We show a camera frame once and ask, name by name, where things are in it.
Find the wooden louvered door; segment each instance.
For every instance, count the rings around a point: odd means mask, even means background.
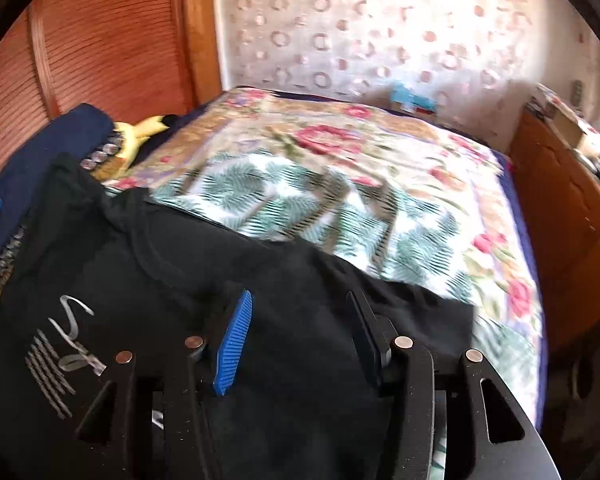
[[[172,0],[42,0],[38,8],[61,112],[88,102],[133,123],[192,107]]]
[[[34,0],[0,43],[0,169],[81,102],[115,121],[221,92],[213,0]]]
[[[23,14],[0,42],[0,168],[47,121],[27,40],[28,27]]]

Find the patterned wallpaper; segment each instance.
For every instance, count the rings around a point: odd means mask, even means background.
[[[483,137],[525,63],[529,0],[221,0],[229,86],[388,105],[399,80]]]

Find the black t-shirt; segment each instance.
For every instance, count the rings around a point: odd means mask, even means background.
[[[138,377],[159,378],[227,281],[252,293],[253,319],[234,385],[205,401],[225,480],[375,477],[390,400],[362,375],[348,290],[438,363],[470,342],[467,304],[370,278],[304,240],[246,238],[142,189],[109,198],[60,156],[0,301],[0,461],[16,478],[116,478],[102,444],[74,436],[97,373],[128,350]]]

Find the circle pattern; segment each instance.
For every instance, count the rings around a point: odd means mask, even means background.
[[[271,43],[273,43],[275,46],[287,46],[289,44],[289,42],[291,41],[291,37],[286,33],[286,32],[282,32],[280,30],[274,30],[271,33]]]
[[[371,85],[366,79],[356,78],[349,85],[349,93],[355,97],[364,97]]]
[[[238,0],[235,4],[238,10],[249,10],[251,9],[251,0]]]
[[[314,49],[320,52],[326,52],[331,48],[331,42],[329,40],[329,37],[323,32],[318,32],[317,34],[314,34],[312,38],[312,44],[314,46]]]
[[[314,73],[314,85],[323,90],[331,87],[331,77],[326,72]]]
[[[360,59],[369,59],[376,53],[376,46],[371,41],[356,40],[351,44],[351,51]]]
[[[387,66],[379,66],[376,68],[376,75],[382,79],[386,79],[391,75],[391,69]]]
[[[327,12],[331,9],[331,0],[312,0],[312,7],[316,12]]]
[[[253,41],[253,36],[246,28],[244,28],[238,32],[238,39],[242,44],[250,44],[251,41]]]
[[[279,66],[274,72],[274,78],[279,84],[287,84],[291,82],[291,72],[288,68]]]
[[[451,50],[445,50],[445,55],[443,56],[442,61],[440,61],[440,64],[447,70],[458,70],[461,61]]]
[[[273,10],[287,10],[289,0],[271,0],[271,8]]]
[[[409,52],[407,51],[407,49],[404,48],[403,46],[400,47],[398,49],[398,61],[400,61],[401,63],[406,63],[410,59],[411,59],[411,56],[410,56]]]

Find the floral bedspread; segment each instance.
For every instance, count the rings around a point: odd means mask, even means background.
[[[149,187],[245,235],[301,236],[473,303],[473,344],[536,420],[541,306],[501,171],[488,148],[420,120],[242,88],[109,188]]]

